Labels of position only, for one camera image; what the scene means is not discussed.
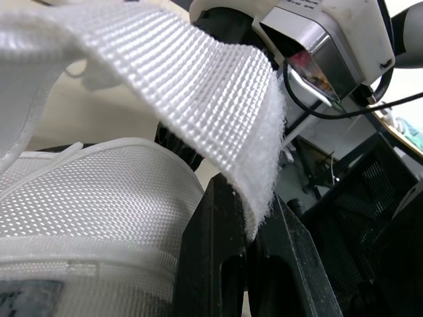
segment white fabric edge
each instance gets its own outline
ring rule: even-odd
[[[68,147],[66,150],[71,150],[71,148],[74,146],[70,146]],[[59,153],[59,155],[56,155],[54,157],[54,159],[52,160],[52,163],[29,174],[28,176],[24,177],[23,179],[19,180],[17,183],[13,184],[10,188],[6,189],[1,195],[0,195],[0,201],[3,201],[4,199],[7,198],[7,196],[11,195],[13,192],[15,192],[16,190],[18,190],[19,188],[21,188],[22,186],[24,186],[25,184],[27,184],[28,182],[41,177],[42,175],[45,175],[57,168],[60,168],[66,164],[69,164],[73,161],[79,160],[79,159],[83,159],[84,157],[87,157],[89,155],[93,155],[99,152],[103,152],[103,151],[108,151],[108,150],[112,150],[112,149],[119,149],[122,147],[133,147],[133,146],[140,146],[140,147],[146,147],[149,149],[154,149],[156,151],[159,151],[160,153],[168,156],[170,159],[174,160],[176,163],[178,163],[178,165],[180,167],[182,167],[187,173],[188,175],[191,176],[191,178],[193,179],[193,181],[195,181],[198,189],[201,192],[203,191],[203,187],[200,183],[200,181],[198,180],[197,176],[195,175],[194,171],[190,169],[190,167],[180,158],[178,157],[176,154],[174,154],[173,152],[169,151],[168,149],[165,149],[164,147],[150,141],[150,140],[145,140],[145,139],[140,139],[137,137],[129,137],[129,138],[122,138],[122,139],[116,139],[113,141],[109,141],[109,142],[104,142],[104,143],[99,143],[97,145],[92,145],[90,147],[87,147],[86,149],[82,149],[80,151],[78,151],[77,153],[75,153],[74,155],[72,155],[72,153],[70,153],[70,157],[68,158],[68,156],[64,156],[63,160],[60,160],[60,155],[61,154],[65,154],[66,150],[64,150],[62,153]]]

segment black cable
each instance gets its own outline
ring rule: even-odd
[[[379,9],[382,14],[383,22],[385,23],[386,31],[388,33],[389,41],[391,43],[392,50],[395,50],[395,39],[394,39],[394,28],[392,25],[391,17],[386,6],[385,0],[377,0]],[[394,73],[394,67],[390,68],[385,74],[382,75],[381,82],[376,88],[375,99],[377,102],[381,101],[385,93],[387,92],[389,85],[391,84],[392,75]]]
[[[295,95],[295,93],[292,91],[291,85],[289,84],[289,77],[288,77],[288,63],[285,60],[284,61],[284,65],[283,65],[283,70],[284,70],[284,83],[285,83],[285,87],[286,90],[289,94],[289,96],[292,98],[292,100],[305,112],[307,112],[308,114],[311,114],[312,116],[318,117],[320,119],[326,119],[326,120],[337,120],[337,119],[346,119],[346,118],[352,118],[352,117],[356,117],[356,116],[360,116],[362,114],[368,114],[374,111],[378,111],[378,110],[382,110],[382,109],[386,109],[386,108],[391,108],[391,107],[395,107],[395,106],[399,106],[401,104],[405,104],[407,102],[419,99],[419,98],[423,98],[423,92],[421,92],[420,94],[415,94],[413,96],[409,96],[406,97],[404,99],[400,99],[394,102],[390,102],[388,104],[384,104],[382,106],[377,106],[377,107],[373,107],[373,108],[367,108],[367,109],[363,109],[360,111],[355,111],[355,112],[350,112],[348,114],[340,114],[337,116],[333,116],[333,115],[329,115],[329,114],[322,114],[320,112],[316,112],[312,109],[310,109],[309,107],[307,107],[306,105],[304,105],[300,99],[298,99]]]
[[[389,41],[391,43],[392,50],[395,51],[395,39],[394,31],[391,17],[389,16],[389,11],[386,6],[385,0],[377,0],[379,5],[379,10],[381,11],[383,23],[385,24],[385,29],[388,33]],[[352,94],[351,99],[360,107],[366,107],[369,102],[367,101],[368,97],[374,95],[376,102],[382,100],[385,96],[389,85],[391,84],[392,76],[394,73],[394,67],[391,67],[386,73],[381,77],[381,81],[378,84],[375,92],[372,91],[371,87],[366,85],[360,85]]]

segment white mesh fabric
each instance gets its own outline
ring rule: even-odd
[[[28,65],[50,74],[66,61],[96,61],[224,173],[243,198],[247,238],[254,239],[272,197],[284,126],[284,99],[262,52],[221,44],[145,3],[1,13],[0,30],[0,62],[7,63],[8,74],[23,74],[18,90],[8,87],[11,92],[31,91],[34,82],[24,77]],[[6,106],[13,107],[13,100],[1,104]],[[42,108],[41,100],[36,107]],[[37,119],[27,115],[27,128],[0,142],[0,154],[7,153],[0,173],[23,150]]]
[[[64,282],[55,316],[169,316],[182,233],[203,195],[193,171],[134,138],[36,156],[0,177],[0,281]]]
[[[90,236],[156,247],[177,258],[201,185],[175,155],[128,140],[135,144],[116,140],[98,145],[98,152],[95,146],[82,150],[0,196],[0,237]]]
[[[53,153],[24,152],[13,165],[0,176],[0,195],[25,176],[48,165]]]

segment black mesh basket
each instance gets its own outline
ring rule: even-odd
[[[378,135],[374,146],[301,218],[338,300],[377,275],[373,242],[417,179]]]

